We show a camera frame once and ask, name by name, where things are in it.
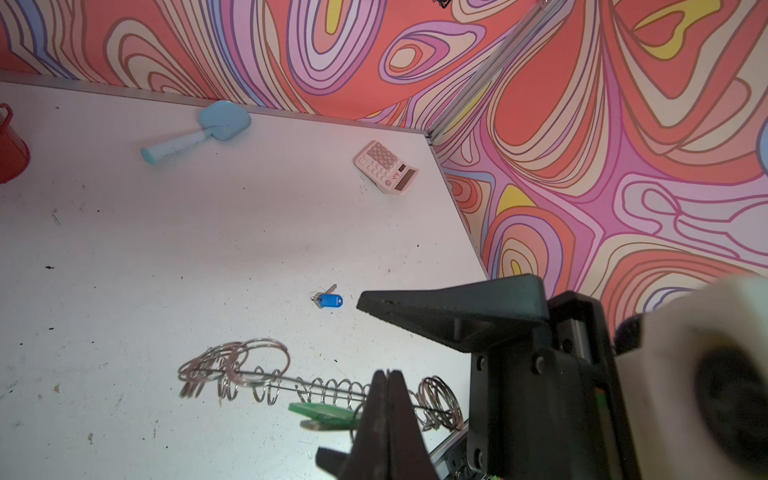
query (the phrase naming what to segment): coiled wire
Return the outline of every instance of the coiled wire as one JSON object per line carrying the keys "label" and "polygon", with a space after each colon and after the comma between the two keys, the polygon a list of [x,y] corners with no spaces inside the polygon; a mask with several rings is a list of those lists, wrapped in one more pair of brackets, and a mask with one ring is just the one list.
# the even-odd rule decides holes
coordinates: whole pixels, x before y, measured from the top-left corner
{"label": "coiled wire", "polygon": [[[285,366],[269,373],[261,366],[257,366],[252,372],[245,370],[243,365],[248,360],[249,352],[260,348],[281,351],[286,357]],[[179,396],[197,398],[206,383],[216,382],[219,399],[235,400],[239,388],[244,387],[252,390],[253,398],[258,403],[266,400],[267,405],[274,405],[280,390],[288,389],[293,390],[301,402],[330,403],[349,410],[352,410],[353,403],[357,402],[355,410],[358,410],[371,389],[370,384],[363,385],[349,379],[323,380],[318,377],[307,382],[301,377],[286,377],[285,372],[289,366],[288,347],[275,339],[258,338],[247,342],[222,343],[207,349],[179,367],[178,378],[184,382]],[[292,383],[293,387],[282,386],[283,382]],[[409,394],[417,404],[414,407],[422,412],[421,415],[416,413],[422,431],[437,429],[440,426],[451,430],[464,427],[458,400],[440,377],[424,378],[416,392],[409,390]]]}

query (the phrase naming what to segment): blue scoop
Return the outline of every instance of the blue scoop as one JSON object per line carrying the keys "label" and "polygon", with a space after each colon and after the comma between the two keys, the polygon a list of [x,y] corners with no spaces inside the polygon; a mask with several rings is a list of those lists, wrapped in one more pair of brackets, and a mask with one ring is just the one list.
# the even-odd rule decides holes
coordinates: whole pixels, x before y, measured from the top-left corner
{"label": "blue scoop", "polygon": [[199,144],[208,137],[227,141],[250,126],[250,115],[239,105],[221,100],[201,111],[197,123],[202,130],[142,148],[141,156],[148,164],[154,165],[168,155]]}

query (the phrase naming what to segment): metal key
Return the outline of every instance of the metal key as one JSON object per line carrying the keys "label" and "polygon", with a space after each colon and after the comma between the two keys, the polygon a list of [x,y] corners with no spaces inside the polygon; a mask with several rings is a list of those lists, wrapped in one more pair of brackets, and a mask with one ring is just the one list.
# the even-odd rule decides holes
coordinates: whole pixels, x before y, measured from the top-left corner
{"label": "metal key", "polygon": [[317,305],[317,308],[323,308],[325,306],[330,306],[333,308],[340,307],[343,303],[343,300],[340,295],[333,295],[333,291],[336,289],[336,284],[334,283],[328,290],[325,292],[318,292],[315,293],[311,300]]}

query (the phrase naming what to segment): psychedelic wallpaper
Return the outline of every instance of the psychedelic wallpaper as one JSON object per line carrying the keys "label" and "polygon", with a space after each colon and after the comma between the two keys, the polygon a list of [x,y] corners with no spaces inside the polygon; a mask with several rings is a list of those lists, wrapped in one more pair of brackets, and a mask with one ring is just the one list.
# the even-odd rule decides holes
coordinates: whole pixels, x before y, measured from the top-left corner
{"label": "psychedelic wallpaper", "polygon": [[768,273],[768,2],[567,0],[436,150],[493,277],[601,299],[611,331]]}
{"label": "psychedelic wallpaper", "polygon": [[535,0],[1,0],[0,68],[426,128]]}

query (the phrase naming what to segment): white table surface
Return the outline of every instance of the white table surface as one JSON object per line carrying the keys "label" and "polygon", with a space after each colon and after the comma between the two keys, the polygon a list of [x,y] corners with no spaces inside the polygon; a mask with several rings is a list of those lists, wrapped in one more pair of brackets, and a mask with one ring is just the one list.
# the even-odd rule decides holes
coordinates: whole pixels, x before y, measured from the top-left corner
{"label": "white table surface", "polygon": [[[303,431],[291,392],[178,397],[181,363],[257,336],[288,345],[287,375],[441,376],[467,415],[467,355],[355,309],[485,279],[424,137],[252,114],[152,167],[139,149],[199,108],[4,83],[0,101],[32,152],[0,185],[0,477],[330,478],[316,448],[349,436]],[[372,139],[421,169],[406,195],[353,166]],[[344,306],[319,310],[333,283]]]}

